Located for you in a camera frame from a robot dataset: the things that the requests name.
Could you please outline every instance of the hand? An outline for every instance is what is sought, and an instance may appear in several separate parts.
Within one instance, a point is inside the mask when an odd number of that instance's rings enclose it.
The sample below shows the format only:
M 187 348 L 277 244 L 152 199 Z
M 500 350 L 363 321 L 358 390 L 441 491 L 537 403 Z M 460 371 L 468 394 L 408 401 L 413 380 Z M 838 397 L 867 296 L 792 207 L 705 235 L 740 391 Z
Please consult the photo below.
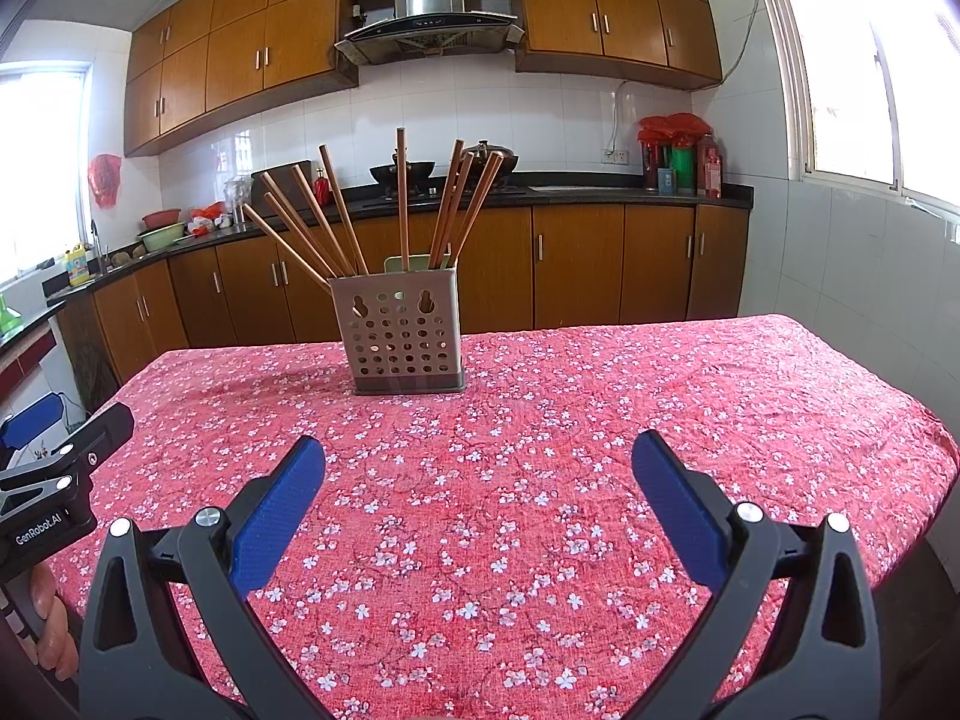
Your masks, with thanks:
M 40 619 L 46 620 L 46 625 L 35 653 L 31 652 L 32 642 L 24 649 L 35 664 L 39 662 L 45 669 L 55 668 L 56 678 L 66 680 L 77 673 L 80 657 L 76 642 L 67 630 L 66 606 L 56 595 L 56 580 L 45 563 L 34 566 L 30 576 L 30 599 Z

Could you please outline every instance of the stainless steel range hood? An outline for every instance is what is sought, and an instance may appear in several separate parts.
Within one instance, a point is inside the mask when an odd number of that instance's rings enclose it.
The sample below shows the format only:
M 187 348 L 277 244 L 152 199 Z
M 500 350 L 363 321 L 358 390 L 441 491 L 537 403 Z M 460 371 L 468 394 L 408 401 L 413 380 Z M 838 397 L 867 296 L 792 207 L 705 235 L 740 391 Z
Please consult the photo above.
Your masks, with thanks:
M 516 16 L 467 11 L 464 0 L 395 0 L 397 18 L 356 29 L 336 44 L 355 65 L 421 56 L 498 53 L 520 42 Z

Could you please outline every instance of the blue gripper pad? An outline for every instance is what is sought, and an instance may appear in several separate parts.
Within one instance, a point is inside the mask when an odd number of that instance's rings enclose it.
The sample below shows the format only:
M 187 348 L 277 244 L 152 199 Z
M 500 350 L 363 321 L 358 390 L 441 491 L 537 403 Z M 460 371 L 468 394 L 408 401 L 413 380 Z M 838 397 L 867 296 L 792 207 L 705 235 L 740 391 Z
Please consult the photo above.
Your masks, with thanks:
M 64 401 L 51 392 L 0 424 L 0 445 L 23 449 L 64 416 Z
M 655 430 L 637 436 L 631 460 L 634 478 L 686 573 L 716 592 L 728 575 L 730 537 L 723 517 L 730 501 L 709 476 L 687 470 Z M 707 483 L 715 493 L 706 489 Z M 709 499 L 704 500 L 703 493 L 710 493 Z M 717 511 L 720 507 L 726 512 Z
M 229 576 L 241 598 L 270 581 L 323 483 L 325 466 L 320 442 L 302 437 L 270 475 L 270 488 L 232 543 Z

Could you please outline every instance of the red bowl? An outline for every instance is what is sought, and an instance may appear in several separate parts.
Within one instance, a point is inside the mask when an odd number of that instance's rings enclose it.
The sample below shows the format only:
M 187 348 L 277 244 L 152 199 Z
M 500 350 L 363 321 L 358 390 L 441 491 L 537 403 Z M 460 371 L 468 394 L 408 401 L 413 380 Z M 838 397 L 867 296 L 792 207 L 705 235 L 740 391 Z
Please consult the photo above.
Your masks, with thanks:
M 161 227 L 174 224 L 179 220 L 180 211 L 179 208 L 167 208 L 163 211 L 147 214 L 143 218 L 143 226 L 147 229 L 147 232 L 150 232 L 150 230 L 158 230 Z

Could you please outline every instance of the red floral tablecloth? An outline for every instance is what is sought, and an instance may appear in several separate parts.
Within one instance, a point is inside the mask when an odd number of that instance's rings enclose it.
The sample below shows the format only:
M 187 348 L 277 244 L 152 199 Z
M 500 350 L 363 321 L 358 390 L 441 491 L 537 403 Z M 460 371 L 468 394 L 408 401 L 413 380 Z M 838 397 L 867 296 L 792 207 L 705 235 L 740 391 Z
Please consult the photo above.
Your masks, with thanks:
M 118 394 L 136 432 L 94 477 L 100 528 L 53 560 L 67 597 L 83 606 L 112 519 L 146 530 L 225 505 L 306 433 L 326 480 L 251 603 L 333 712 L 617 718 L 709 598 L 635 485 L 637 433 L 774 518 L 844 512 L 874 583 L 957 474 L 937 418 L 785 317 L 474 336 L 464 358 L 463 394 L 357 397 L 333 343 L 164 355 Z

